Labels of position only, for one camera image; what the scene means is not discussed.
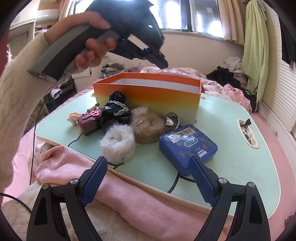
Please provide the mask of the cream knit sweater forearm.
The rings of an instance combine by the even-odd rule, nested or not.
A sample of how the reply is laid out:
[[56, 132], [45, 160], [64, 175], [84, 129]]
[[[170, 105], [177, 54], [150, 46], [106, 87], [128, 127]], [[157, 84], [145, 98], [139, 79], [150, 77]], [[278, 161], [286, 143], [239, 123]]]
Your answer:
[[12, 183], [11, 162], [30, 115], [41, 98], [55, 87], [27, 73], [54, 41], [52, 29], [39, 34], [8, 63], [1, 75], [1, 192]]

